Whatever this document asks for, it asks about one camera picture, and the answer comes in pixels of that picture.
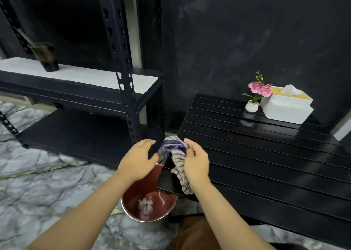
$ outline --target hand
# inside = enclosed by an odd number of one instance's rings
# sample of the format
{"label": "hand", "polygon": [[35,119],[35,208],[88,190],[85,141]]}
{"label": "hand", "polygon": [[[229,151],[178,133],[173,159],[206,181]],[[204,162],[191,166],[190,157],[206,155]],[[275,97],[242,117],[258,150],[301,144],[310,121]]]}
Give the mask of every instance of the hand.
{"label": "hand", "polygon": [[207,153],[199,144],[187,138],[184,139],[184,142],[190,146],[186,150],[186,159],[184,161],[184,171],[190,185],[209,182],[208,167],[210,166],[210,161]]}
{"label": "hand", "polygon": [[157,153],[151,159],[147,159],[149,149],[155,143],[155,140],[145,139],[132,146],[122,158],[117,172],[125,175],[132,182],[144,178],[155,167],[159,159]]}

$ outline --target brown fabric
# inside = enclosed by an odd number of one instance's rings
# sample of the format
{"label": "brown fabric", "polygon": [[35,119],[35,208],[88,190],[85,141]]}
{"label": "brown fabric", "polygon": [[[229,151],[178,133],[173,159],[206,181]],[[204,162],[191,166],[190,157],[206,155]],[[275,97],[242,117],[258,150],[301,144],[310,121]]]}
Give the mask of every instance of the brown fabric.
{"label": "brown fabric", "polygon": [[182,221],[178,236],[173,239],[166,250],[220,250],[205,217],[188,217]]}

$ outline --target pink orchid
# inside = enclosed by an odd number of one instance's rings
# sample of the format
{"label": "pink orchid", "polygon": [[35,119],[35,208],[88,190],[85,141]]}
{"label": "pink orchid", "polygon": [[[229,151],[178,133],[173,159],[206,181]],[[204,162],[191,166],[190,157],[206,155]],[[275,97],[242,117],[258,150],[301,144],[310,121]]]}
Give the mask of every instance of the pink orchid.
{"label": "pink orchid", "polygon": [[261,95],[261,88],[264,86],[264,83],[252,82],[248,84],[248,87],[251,88],[251,92],[254,94]]}
{"label": "pink orchid", "polygon": [[271,86],[273,84],[266,84],[265,86],[261,86],[259,94],[261,94],[264,97],[270,97],[273,94],[273,91],[271,90]]}

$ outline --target forearm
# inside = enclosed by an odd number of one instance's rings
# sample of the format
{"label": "forearm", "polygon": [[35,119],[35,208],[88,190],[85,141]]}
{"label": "forearm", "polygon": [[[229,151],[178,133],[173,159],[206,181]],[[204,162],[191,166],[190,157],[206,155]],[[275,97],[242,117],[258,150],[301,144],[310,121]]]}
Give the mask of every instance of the forearm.
{"label": "forearm", "polygon": [[26,249],[91,249],[118,200],[131,184],[128,177],[116,172],[98,190],[46,230]]}
{"label": "forearm", "polygon": [[222,250],[274,250],[240,217],[210,183],[191,186]]}

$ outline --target left hand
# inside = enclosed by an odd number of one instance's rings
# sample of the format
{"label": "left hand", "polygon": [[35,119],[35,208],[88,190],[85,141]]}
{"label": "left hand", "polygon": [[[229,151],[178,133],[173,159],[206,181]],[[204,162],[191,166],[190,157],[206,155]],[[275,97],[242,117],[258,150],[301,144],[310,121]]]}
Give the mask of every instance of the left hand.
{"label": "left hand", "polygon": [[155,140],[145,139],[132,146],[121,160],[117,172],[127,176],[132,182],[144,178],[155,167],[159,159],[157,153],[151,159],[147,159],[149,149],[155,143]]}

